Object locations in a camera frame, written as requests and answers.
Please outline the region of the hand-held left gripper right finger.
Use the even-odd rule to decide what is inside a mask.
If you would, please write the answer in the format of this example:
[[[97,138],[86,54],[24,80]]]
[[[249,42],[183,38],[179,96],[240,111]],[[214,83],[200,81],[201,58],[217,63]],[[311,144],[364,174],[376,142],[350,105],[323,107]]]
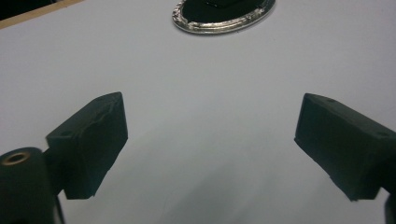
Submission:
[[[396,132],[350,107],[305,94],[294,141],[349,200],[396,195]]]

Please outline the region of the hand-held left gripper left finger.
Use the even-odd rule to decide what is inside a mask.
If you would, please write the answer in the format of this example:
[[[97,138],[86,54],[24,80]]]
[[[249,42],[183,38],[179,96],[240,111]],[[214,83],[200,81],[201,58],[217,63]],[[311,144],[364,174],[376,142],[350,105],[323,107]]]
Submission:
[[[99,189],[128,140],[122,94],[90,101],[46,136],[45,159],[54,194],[88,199]]]

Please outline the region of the oval silver picture frame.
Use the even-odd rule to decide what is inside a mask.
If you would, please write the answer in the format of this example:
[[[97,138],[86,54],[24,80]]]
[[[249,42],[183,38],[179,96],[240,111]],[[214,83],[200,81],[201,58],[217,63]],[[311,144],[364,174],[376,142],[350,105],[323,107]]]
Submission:
[[[190,34],[227,34],[262,20],[275,5],[276,0],[181,0],[172,20]]]

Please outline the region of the white table cover board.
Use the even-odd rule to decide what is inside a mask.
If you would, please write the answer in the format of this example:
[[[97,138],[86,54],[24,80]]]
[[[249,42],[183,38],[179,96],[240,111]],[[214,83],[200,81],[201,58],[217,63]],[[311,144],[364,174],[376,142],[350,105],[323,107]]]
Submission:
[[[128,141],[66,224],[385,224],[294,141],[315,93],[396,131],[396,0],[276,0],[227,35],[191,35],[179,0],[83,0],[0,29],[0,155],[45,148],[118,91]]]

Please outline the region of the wooden table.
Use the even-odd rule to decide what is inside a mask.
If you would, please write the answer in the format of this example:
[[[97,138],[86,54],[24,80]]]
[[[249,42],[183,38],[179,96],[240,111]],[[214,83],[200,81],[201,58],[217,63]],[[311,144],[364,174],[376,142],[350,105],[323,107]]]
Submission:
[[[29,21],[34,18],[49,14],[59,9],[70,7],[82,1],[83,0],[58,0],[57,2],[52,3],[50,5],[40,7],[34,10],[30,10],[20,15],[7,18],[5,20],[0,20],[0,30],[24,21]]]

